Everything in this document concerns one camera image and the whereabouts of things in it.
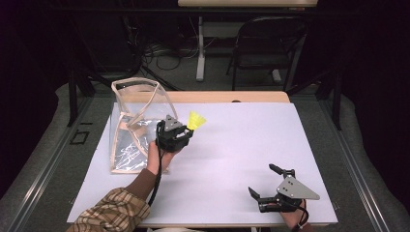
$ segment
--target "black curtain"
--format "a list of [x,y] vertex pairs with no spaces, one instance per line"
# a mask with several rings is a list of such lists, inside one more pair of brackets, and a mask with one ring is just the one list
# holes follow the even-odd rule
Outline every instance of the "black curtain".
[[[340,60],[344,62],[342,94],[355,104],[366,153],[389,190],[410,212],[410,180],[406,178],[410,164],[410,2],[319,0],[318,11],[328,10],[361,12],[367,17],[314,20],[294,83],[305,83]],[[352,40],[357,44],[347,46],[354,50],[346,52],[346,42]],[[334,82],[328,77],[322,85],[329,94]]]
[[55,90],[68,80],[35,1],[0,3],[0,77],[1,197],[51,122]]

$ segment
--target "table leg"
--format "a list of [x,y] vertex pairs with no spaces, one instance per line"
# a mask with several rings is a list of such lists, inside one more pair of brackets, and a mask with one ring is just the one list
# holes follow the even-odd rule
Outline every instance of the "table leg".
[[204,33],[203,33],[203,21],[202,16],[199,17],[198,22],[198,66],[196,68],[196,81],[204,80],[204,70],[205,70],[205,55],[204,55]]

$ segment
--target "white paper sheet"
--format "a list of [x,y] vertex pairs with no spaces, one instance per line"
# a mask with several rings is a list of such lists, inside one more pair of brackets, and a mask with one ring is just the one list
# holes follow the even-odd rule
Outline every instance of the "white paper sheet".
[[[191,110],[207,122],[162,176],[160,189],[142,226],[251,226],[283,224],[277,213],[259,213],[248,187],[262,197],[276,195],[283,177],[273,163],[295,169],[297,179],[320,195],[309,200],[311,223],[336,223],[295,106],[292,103],[175,103],[179,121]],[[109,123],[91,161],[68,222],[93,207],[111,189],[127,186],[135,174],[111,174]]]

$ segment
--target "black cable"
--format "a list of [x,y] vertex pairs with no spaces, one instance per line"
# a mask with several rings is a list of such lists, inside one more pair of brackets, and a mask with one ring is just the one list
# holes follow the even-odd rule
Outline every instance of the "black cable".
[[155,197],[157,195],[157,191],[160,188],[160,182],[161,182],[161,176],[162,176],[162,157],[165,154],[165,152],[163,152],[161,154],[161,145],[160,145],[159,135],[160,135],[160,127],[164,124],[165,124],[164,121],[161,121],[157,124],[157,138],[156,138],[156,140],[157,140],[158,156],[159,156],[159,159],[160,159],[160,164],[159,164],[159,167],[158,167],[158,174],[157,174],[157,178],[155,180],[154,190],[153,190],[153,193],[151,194],[150,200],[148,201],[148,205],[150,205],[150,206],[153,204],[153,202],[155,200]]
[[171,90],[175,90],[175,91],[179,91],[179,90],[183,90],[171,83],[169,83],[168,81],[164,80],[162,77],[160,77],[159,75],[157,75],[156,73],[154,73],[152,70],[150,70],[148,67],[146,66],[141,66],[141,69],[144,70],[145,72],[147,72],[149,75],[151,75],[153,78],[155,78],[162,86],[168,87]]

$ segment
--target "person's arm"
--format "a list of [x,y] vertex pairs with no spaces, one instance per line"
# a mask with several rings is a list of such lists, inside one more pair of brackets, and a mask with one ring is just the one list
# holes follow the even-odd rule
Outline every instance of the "person's arm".
[[[166,169],[177,153],[163,155],[162,170]],[[159,164],[158,147],[155,142],[151,142],[147,167],[132,183],[125,188],[111,190],[96,206],[81,213],[67,231],[133,231],[150,213],[146,199],[154,188]]]
[[[306,208],[306,201],[302,201],[301,203],[302,208]],[[280,212],[280,215],[283,217],[284,222],[286,223],[287,227],[293,232],[293,231],[301,231],[301,232],[313,232],[314,229],[313,227],[306,222],[303,225],[299,225],[299,222],[301,221],[301,217],[304,216],[304,212],[301,210],[296,210],[295,212],[290,212],[290,213],[283,213]]]

